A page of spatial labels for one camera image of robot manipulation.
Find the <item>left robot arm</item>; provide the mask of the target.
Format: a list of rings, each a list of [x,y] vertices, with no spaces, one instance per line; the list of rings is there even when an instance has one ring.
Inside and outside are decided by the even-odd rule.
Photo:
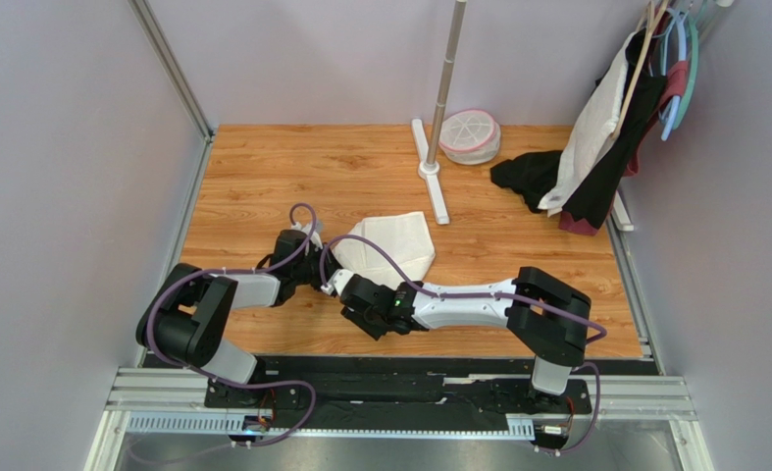
[[[266,378],[266,362],[224,339],[232,311],[278,307],[299,287],[318,288],[324,246],[320,230],[307,225],[279,233],[274,251],[254,269],[176,265],[138,322],[137,343],[178,367],[228,386]]]

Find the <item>white stand with metal pole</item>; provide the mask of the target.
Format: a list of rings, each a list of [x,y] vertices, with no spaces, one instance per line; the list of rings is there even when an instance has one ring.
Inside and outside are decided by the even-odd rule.
[[[453,5],[437,89],[431,134],[426,135],[424,123],[420,118],[415,118],[410,122],[415,149],[419,159],[417,173],[426,185],[435,222],[441,226],[450,224],[450,216],[440,182],[441,166],[437,160],[437,153],[467,5],[468,2],[466,0],[457,0]]]

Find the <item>aluminium frame rail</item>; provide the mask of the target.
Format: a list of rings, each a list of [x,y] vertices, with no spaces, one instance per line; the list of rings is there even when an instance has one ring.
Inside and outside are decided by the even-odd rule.
[[[129,5],[171,81],[188,117],[193,122],[202,139],[205,142],[211,142],[215,136],[215,129],[210,124],[196,94],[191,89],[187,76],[180,66],[179,60],[150,2],[146,0],[129,0]]]

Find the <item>black hanging garment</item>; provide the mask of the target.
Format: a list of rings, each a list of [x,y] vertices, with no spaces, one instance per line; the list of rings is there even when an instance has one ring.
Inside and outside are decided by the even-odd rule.
[[[642,47],[644,32],[636,32],[635,35],[626,50],[630,66],[628,82]],[[614,140],[605,155],[561,208],[558,213],[560,229],[578,235],[593,236],[603,226],[612,210],[618,185],[625,178],[623,174],[627,164],[641,140],[643,128],[657,106],[666,83],[667,78],[663,76],[641,73],[620,136]]]

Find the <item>white cloth napkin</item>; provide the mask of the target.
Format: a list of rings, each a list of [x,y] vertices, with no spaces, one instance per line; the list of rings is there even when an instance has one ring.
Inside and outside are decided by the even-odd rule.
[[[349,234],[377,245],[414,282],[424,280],[436,257],[427,220],[421,211],[365,218]],[[344,239],[334,245],[332,252],[344,269],[377,285],[395,289],[403,282],[383,256],[364,242]]]

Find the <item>green plastic hanger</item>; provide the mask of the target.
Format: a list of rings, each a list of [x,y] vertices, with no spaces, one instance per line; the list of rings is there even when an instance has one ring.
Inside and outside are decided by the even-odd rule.
[[[679,61],[687,63],[685,89],[678,96],[678,104],[673,104],[670,109],[670,115],[665,122],[665,134],[669,136],[672,131],[677,130],[684,120],[690,108],[691,101],[695,92],[695,82],[698,75],[699,26],[705,12],[708,9],[708,2],[701,1],[698,9],[694,8],[693,2],[686,7],[682,7],[679,13],[680,28],[684,31],[685,53],[679,53]]]

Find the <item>white hanging towel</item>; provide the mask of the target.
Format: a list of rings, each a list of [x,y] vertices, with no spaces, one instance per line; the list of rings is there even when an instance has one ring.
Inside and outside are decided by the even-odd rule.
[[[614,143],[630,74],[626,50],[636,35],[630,33],[606,74],[593,91],[561,152],[555,186],[540,200],[538,209],[549,216],[561,208],[580,187],[595,164]]]

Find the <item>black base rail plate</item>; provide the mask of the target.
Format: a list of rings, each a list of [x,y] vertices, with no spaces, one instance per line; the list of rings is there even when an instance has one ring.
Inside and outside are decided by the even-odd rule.
[[[247,391],[202,378],[198,404],[261,409],[277,428],[312,414],[308,429],[395,432],[499,432],[513,414],[581,420],[595,388],[573,376],[558,398],[532,391],[532,358],[264,356]]]

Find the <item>black cloth on table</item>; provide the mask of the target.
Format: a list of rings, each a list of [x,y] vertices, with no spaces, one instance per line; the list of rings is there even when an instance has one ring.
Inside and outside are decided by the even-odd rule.
[[[490,168],[490,180],[520,195],[528,209],[540,212],[542,198],[557,183],[561,151],[528,152]]]

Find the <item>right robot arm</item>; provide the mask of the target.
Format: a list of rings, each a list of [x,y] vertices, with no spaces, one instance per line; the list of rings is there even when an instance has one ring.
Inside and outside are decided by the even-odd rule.
[[[328,281],[342,315],[377,340],[446,327],[505,329],[536,357],[533,391],[561,396],[571,372],[582,366],[589,343],[592,301],[581,291],[535,267],[498,283],[445,287],[421,282],[378,285],[350,270]]]

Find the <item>wooden hanger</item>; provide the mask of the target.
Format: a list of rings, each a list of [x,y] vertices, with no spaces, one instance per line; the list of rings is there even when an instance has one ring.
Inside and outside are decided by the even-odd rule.
[[[612,133],[612,135],[610,135],[610,138],[612,140],[616,140],[620,136],[621,128],[623,127],[623,124],[626,120],[633,95],[635,93],[638,81],[642,73],[643,62],[647,57],[647,53],[649,52],[649,47],[650,47],[652,38],[655,35],[658,29],[658,25],[662,21],[664,14],[666,13],[666,9],[668,5],[669,5],[668,1],[648,1],[646,3],[644,14],[642,14],[641,18],[637,23],[635,32],[641,32],[641,31],[644,32],[642,47],[638,54],[635,68],[633,70],[633,73],[631,75],[631,78],[626,88],[626,92],[622,102],[622,107],[619,114],[618,123],[616,125],[614,132]]]

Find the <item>blue plastic hanger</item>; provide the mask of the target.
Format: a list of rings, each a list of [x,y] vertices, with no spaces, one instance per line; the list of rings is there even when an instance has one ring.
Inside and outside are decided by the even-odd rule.
[[[666,26],[658,34],[658,68],[667,77],[667,86],[658,109],[662,141],[667,141],[676,127],[679,108],[687,91],[689,67],[686,14],[668,7],[665,15],[668,17]]]

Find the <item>dark red hanging garment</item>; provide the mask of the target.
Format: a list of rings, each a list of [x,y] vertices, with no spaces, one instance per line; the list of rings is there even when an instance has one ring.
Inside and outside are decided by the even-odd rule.
[[[639,153],[641,149],[641,145],[648,135],[648,133],[653,128],[654,124],[658,121],[658,113],[663,112],[666,108],[666,106],[670,103],[673,97],[683,97],[686,89],[687,89],[687,83],[688,83],[688,61],[678,61],[671,69],[670,72],[667,73],[667,83],[665,88],[663,89],[663,92],[661,96],[659,97],[657,106],[654,108],[653,113],[650,115],[649,119],[646,122],[645,127],[643,128],[643,133],[641,134],[641,140],[639,144],[636,146],[635,152],[630,159],[630,161],[627,164],[627,167],[624,171],[623,176],[624,177],[633,177],[640,171],[640,158]]]

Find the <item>white mesh pink rimmed basket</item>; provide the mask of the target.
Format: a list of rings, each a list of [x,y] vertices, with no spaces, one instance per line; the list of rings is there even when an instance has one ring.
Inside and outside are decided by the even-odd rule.
[[[441,126],[439,147],[452,162],[475,166],[491,161],[498,153],[501,129],[494,117],[479,109],[464,110],[447,118]]]

